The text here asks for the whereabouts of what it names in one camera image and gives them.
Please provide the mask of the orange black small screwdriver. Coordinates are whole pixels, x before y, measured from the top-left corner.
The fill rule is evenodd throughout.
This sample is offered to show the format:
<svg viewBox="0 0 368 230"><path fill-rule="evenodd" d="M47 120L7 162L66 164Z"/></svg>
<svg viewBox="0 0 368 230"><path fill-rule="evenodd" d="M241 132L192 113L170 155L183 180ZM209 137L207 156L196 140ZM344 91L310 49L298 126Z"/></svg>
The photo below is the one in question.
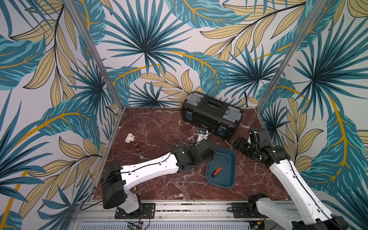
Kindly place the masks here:
<svg viewBox="0 0 368 230"><path fill-rule="evenodd" d="M217 176L217 175L220 173L220 171L223 169L223 167L224 167L227 163L228 163L228 162L225 162L222 166L220 166L220 167L218 167L217 169L215 169L215 170L212 172L211 176L212 176L212 177Z"/></svg>

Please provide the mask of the orange handle long screwdriver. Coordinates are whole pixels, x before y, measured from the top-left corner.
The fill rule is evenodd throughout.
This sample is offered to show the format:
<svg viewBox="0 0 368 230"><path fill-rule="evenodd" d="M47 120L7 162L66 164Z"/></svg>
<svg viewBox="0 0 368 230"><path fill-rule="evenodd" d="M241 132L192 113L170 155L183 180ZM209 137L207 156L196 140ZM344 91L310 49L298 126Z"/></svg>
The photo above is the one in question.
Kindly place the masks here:
<svg viewBox="0 0 368 230"><path fill-rule="evenodd" d="M137 154L140 154L140 145L136 138L134 138L134 147Z"/></svg>

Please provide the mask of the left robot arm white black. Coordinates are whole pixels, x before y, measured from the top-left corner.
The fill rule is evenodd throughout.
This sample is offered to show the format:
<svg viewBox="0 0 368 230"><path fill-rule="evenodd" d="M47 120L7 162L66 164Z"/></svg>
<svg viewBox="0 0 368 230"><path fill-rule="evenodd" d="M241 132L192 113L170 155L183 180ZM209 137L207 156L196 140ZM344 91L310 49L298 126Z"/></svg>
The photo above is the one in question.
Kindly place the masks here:
<svg viewBox="0 0 368 230"><path fill-rule="evenodd" d="M213 160L216 150L213 141L201 140L143 163L124 166L111 163L101 180L103 208L119 207L127 214L141 209L138 195L131 192L133 187L156 177L192 170L203 161Z"/></svg>

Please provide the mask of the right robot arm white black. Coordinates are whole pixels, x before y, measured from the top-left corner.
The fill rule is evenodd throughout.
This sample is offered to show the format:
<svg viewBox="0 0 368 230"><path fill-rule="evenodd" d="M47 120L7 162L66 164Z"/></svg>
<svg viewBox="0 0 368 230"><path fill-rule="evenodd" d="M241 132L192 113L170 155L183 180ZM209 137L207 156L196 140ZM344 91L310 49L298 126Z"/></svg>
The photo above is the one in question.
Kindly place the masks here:
<svg viewBox="0 0 368 230"><path fill-rule="evenodd" d="M233 146L249 159L264 163L281 182L298 213L294 214L264 194L249 197L250 216L262 215L286 230L346 230L348 223L334 215L310 189L282 146L274 146L264 128L250 130L249 139L238 138Z"/></svg>

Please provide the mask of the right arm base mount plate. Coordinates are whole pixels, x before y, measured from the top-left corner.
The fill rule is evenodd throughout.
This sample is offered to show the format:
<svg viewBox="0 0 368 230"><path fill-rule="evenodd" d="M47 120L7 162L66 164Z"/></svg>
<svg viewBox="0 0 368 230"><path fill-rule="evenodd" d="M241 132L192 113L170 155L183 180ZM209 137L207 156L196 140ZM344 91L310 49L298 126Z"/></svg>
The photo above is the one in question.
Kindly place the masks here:
<svg viewBox="0 0 368 230"><path fill-rule="evenodd" d="M256 207L253 203L238 202L231 203L231 207L227 208L228 212L231 212L234 218L256 218L258 216Z"/></svg>

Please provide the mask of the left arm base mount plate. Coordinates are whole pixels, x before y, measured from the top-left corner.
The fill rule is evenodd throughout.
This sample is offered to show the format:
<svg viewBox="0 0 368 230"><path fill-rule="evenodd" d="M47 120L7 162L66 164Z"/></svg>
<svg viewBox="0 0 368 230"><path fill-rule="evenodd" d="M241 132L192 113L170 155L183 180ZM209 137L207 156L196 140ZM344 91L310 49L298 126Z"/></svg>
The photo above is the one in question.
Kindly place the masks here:
<svg viewBox="0 0 368 230"><path fill-rule="evenodd" d="M117 207L115 219L153 219L155 216L155 210L155 203L142 203L137 210L129 214L123 209Z"/></svg>

